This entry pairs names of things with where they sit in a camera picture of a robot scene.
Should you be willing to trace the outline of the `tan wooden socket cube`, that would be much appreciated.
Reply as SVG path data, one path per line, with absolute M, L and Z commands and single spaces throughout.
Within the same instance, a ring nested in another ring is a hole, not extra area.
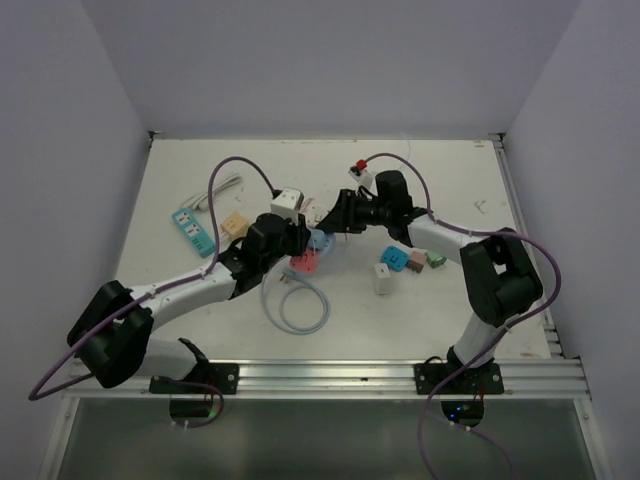
M 237 212 L 224 219 L 220 225 L 221 232 L 230 240 L 244 238 L 249 228 L 248 220 Z

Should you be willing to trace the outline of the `white charger plug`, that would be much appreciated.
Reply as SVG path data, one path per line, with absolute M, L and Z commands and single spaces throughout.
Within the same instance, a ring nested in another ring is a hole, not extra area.
M 379 296 L 392 293 L 393 278 L 389 266 L 386 263 L 376 263 L 373 266 L 373 287 L 374 292 Z

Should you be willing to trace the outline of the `light blue round socket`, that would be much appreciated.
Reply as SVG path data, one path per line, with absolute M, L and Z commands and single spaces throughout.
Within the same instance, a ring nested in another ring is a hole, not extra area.
M 334 250 L 336 237 L 333 233 L 327 233 L 320 229 L 311 228 L 310 238 L 307 244 L 312 257 L 317 263 L 322 262 Z

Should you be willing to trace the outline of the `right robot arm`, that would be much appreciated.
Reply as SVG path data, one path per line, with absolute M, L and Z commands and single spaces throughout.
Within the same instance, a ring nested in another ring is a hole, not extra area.
M 468 392 L 481 380 L 480 368 L 494 358 L 505 323 L 526 313 L 543 293 L 541 280 L 511 228 L 472 233 L 447 226 L 426 208 L 417 207 L 398 171 L 375 178 L 377 193 L 342 189 L 335 206 L 317 224 L 326 233 L 357 234 L 369 226 L 414 249 L 437 253 L 463 270 L 472 316 L 447 353 L 445 379 L 451 389 Z

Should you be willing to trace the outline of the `blue square adapter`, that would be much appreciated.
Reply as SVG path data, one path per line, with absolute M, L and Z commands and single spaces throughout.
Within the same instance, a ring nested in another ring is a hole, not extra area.
M 406 268 L 409 261 L 409 255 L 396 246 L 388 246 L 382 252 L 380 262 L 386 264 L 387 267 L 394 272 L 401 272 Z

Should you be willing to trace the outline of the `pink cube plug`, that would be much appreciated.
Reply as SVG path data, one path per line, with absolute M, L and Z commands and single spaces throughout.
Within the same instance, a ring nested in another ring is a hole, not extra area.
M 320 255 L 313 249 L 307 249 L 303 254 L 291 257 L 289 268 L 296 273 L 313 275 L 318 268 Z

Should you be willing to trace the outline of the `green plug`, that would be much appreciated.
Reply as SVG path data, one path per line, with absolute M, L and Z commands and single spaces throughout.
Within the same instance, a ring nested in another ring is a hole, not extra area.
M 447 262 L 447 258 L 440 255 L 437 252 L 426 250 L 425 251 L 426 262 L 431 269 L 437 269 L 444 266 Z

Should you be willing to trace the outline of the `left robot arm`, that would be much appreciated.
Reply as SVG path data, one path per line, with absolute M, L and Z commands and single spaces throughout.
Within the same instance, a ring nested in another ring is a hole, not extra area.
M 104 388 L 133 376 L 168 376 L 185 392 L 201 390 L 207 367 L 189 342 L 153 342 L 152 332 L 193 310 L 235 299 L 261 283 L 282 258 L 304 253 L 311 233 L 295 220 L 264 213 L 213 264 L 163 284 L 127 288 L 114 280 L 96 292 L 67 344 Z

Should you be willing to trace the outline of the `teal power strip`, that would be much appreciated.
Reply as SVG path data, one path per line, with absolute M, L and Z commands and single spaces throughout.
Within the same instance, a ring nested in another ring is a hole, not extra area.
M 207 258 L 214 254 L 216 247 L 214 240 L 197 220 L 191 209 L 181 208 L 175 211 L 172 214 L 172 219 L 200 258 Z

